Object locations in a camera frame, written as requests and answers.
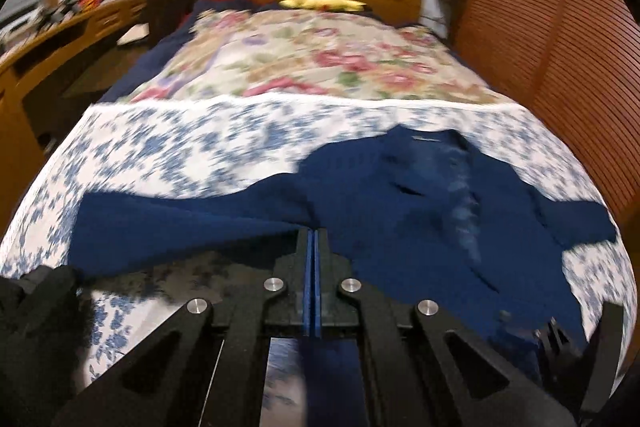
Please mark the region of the navy blue suit jacket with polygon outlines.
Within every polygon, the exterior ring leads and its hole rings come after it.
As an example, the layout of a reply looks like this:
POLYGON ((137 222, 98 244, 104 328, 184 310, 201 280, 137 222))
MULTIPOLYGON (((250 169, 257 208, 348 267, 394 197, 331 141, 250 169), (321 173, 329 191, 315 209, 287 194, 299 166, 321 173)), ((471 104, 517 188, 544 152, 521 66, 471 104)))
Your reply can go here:
POLYGON ((397 126, 228 195, 89 192, 67 261, 114 277, 217 251, 266 269, 303 229, 326 231, 359 280, 408 305, 436 301, 529 374, 530 335, 547 321, 587 342, 564 254, 617 234, 603 205, 548 198, 454 130, 397 126))

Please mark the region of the wooden desk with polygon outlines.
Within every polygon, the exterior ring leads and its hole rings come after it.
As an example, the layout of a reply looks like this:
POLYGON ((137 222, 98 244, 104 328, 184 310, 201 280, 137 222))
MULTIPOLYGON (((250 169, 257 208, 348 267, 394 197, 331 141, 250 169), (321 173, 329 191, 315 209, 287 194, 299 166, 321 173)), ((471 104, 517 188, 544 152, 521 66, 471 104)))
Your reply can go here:
POLYGON ((146 0, 108 0, 47 29, 1 57, 1 228, 46 162, 26 98, 84 52, 136 24, 146 0))

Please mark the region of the pink floral quilt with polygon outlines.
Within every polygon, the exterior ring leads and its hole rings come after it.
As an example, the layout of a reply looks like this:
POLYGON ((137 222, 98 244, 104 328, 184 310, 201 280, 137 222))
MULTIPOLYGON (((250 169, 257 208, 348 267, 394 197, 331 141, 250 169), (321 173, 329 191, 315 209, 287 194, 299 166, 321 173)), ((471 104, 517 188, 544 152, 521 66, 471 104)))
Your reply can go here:
POLYGON ((206 10, 164 68, 125 95, 204 100, 268 92, 360 100, 506 103, 427 28, 393 28, 352 13, 206 10))

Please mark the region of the wooden louvered wardrobe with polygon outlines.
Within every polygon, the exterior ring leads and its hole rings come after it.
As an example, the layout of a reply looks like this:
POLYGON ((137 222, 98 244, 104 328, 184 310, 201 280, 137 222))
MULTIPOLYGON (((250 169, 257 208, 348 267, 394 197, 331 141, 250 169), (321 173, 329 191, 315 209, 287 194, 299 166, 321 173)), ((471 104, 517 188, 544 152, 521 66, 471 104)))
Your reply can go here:
POLYGON ((616 220, 639 208, 639 27, 623 0, 466 0, 454 49, 570 147, 616 220))

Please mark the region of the dark wooden chair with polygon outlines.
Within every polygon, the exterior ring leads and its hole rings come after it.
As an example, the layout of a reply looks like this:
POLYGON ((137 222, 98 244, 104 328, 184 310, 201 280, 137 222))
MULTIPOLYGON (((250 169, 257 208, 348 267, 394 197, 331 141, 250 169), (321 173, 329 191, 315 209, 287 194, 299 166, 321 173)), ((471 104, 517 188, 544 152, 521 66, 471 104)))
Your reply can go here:
POLYGON ((190 13, 193 0, 146 0, 141 20, 118 41, 118 46, 144 41, 149 48, 174 32, 190 13))

